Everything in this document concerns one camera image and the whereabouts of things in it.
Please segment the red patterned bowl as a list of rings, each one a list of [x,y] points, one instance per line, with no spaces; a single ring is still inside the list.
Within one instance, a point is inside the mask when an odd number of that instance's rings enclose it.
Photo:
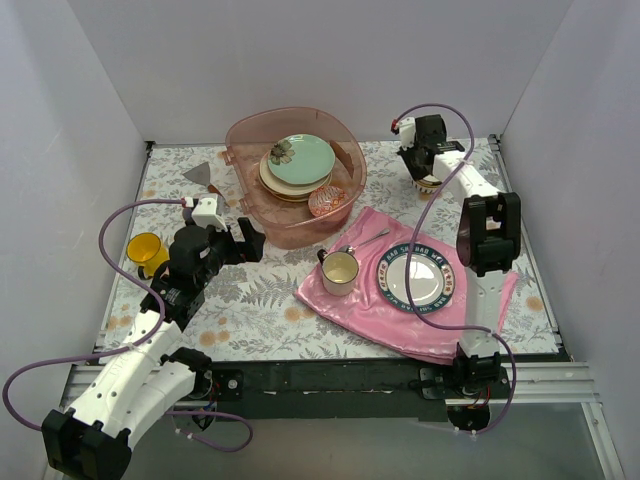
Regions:
[[[326,185],[314,190],[308,198],[308,208],[314,217],[321,217],[338,209],[347,200],[347,193],[340,187]]]

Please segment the light green plate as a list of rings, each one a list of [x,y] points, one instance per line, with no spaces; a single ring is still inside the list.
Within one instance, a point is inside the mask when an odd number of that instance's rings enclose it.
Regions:
[[[277,141],[267,156],[271,173],[291,185],[306,185],[328,176],[336,155],[331,146],[311,134],[294,134]]]

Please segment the cream and yellow floral plate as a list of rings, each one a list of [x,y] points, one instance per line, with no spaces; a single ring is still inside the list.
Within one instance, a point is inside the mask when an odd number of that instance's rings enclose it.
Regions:
[[[306,203],[312,194],[312,192],[305,192],[302,194],[281,193],[267,187],[264,187],[264,190],[272,196],[290,203]]]

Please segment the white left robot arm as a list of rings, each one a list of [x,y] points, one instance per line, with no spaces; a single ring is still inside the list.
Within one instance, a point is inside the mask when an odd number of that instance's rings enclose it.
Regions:
[[[134,446],[179,400],[216,402],[234,370],[217,370],[204,353],[172,345],[203,305],[204,290],[226,265],[259,262],[264,234],[238,220],[243,238],[219,223],[189,223],[152,277],[124,350],[114,355],[64,411],[41,426],[49,465],[75,479],[119,479]]]

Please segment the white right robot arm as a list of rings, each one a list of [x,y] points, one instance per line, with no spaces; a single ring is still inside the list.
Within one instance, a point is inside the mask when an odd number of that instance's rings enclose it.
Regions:
[[[501,192],[469,162],[471,151],[447,139],[443,118],[407,117],[396,123],[399,155],[416,181],[428,176],[460,203],[456,238],[465,268],[465,320],[445,388],[475,397],[501,380],[500,341],[496,338],[507,276],[521,250],[521,201]]]

